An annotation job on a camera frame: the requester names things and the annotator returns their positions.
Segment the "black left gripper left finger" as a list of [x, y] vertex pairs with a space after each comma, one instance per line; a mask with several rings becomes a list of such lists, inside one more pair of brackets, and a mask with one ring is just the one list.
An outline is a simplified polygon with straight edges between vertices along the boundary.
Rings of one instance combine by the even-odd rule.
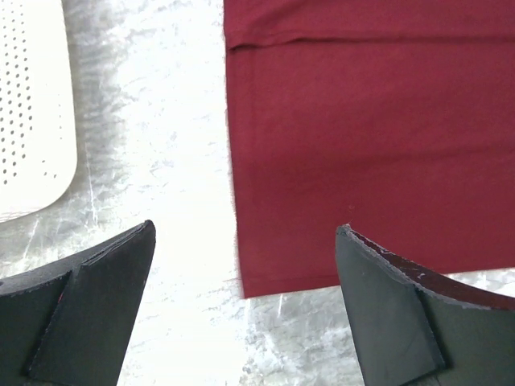
[[147, 220], [1, 280], [3, 385], [115, 385], [155, 251]]

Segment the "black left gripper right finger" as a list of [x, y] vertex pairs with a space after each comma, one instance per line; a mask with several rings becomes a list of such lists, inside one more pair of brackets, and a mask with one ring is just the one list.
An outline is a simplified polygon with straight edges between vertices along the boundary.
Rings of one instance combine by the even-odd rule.
[[348, 225], [336, 264], [367, 385], [512, 385], [514, 299], [454, 281]]

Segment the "dark red t-shirt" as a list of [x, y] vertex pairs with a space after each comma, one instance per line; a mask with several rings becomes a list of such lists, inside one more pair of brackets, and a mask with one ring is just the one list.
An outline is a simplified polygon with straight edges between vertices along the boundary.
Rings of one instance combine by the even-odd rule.
[[513, 266], [513, 2], [224, 13], [247, 298], [336, 285], [342, 224], [440, 273]]

